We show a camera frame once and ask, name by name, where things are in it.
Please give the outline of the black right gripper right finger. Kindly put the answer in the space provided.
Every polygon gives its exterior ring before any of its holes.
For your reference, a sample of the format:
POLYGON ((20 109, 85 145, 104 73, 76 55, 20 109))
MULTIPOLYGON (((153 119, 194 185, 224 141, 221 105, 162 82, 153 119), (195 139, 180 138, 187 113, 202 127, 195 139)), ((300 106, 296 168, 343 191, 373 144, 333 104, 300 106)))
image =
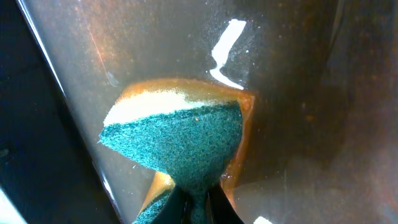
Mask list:
POLYGON ((220 184, 207 191, 208 219, 212 224, 244 224, 234 211, 220 184))

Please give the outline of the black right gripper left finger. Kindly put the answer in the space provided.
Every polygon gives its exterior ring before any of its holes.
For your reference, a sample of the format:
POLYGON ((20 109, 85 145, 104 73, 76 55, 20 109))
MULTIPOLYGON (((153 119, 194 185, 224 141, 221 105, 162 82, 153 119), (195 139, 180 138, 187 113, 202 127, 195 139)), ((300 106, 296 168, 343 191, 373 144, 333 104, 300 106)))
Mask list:
POLYGON ((191 224, 191 211, 190 195, 179 186, 175 186, 152 224, 191 224))

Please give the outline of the green yellow sponge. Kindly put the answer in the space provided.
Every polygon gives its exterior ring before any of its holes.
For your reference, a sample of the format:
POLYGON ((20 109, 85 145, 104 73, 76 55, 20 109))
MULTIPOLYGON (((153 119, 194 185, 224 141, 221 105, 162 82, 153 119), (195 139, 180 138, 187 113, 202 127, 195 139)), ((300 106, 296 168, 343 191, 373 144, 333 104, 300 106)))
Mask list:
POLYGON ((121 93, 99 141, 155 171, 136 223, 152 223, 175 186, 191 197, 191 223, 210 223, 207 191, 216 184, 234 209, 255 102, 251 92, 185 78, 136 83, 121 93))

